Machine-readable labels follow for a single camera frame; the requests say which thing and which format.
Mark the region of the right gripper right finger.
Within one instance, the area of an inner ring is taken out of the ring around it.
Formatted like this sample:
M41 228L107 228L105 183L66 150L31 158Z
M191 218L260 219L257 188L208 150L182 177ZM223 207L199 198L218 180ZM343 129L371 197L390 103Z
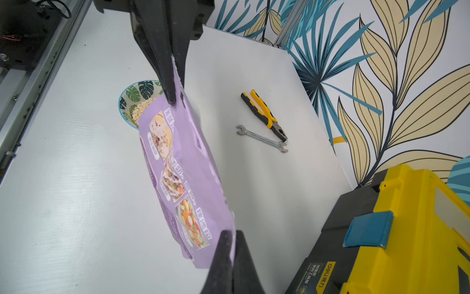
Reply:
M202 294L263 294L245 235L238 230L220 234Z

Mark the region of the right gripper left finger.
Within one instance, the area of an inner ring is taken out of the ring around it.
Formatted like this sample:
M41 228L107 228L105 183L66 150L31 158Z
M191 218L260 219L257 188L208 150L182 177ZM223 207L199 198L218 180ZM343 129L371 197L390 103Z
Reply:
M157 74L169 104L178 98L175 78L184 83L191 35L190 1L131 1L133 36Z

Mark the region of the purple oats bag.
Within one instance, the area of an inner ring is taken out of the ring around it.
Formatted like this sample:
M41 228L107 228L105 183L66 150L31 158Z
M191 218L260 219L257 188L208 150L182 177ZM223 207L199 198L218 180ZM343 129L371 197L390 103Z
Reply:
M200 124L176 71L176 102L161 94L138 121L149 175L173 238L196 268L208 269L220 234L235 220Z

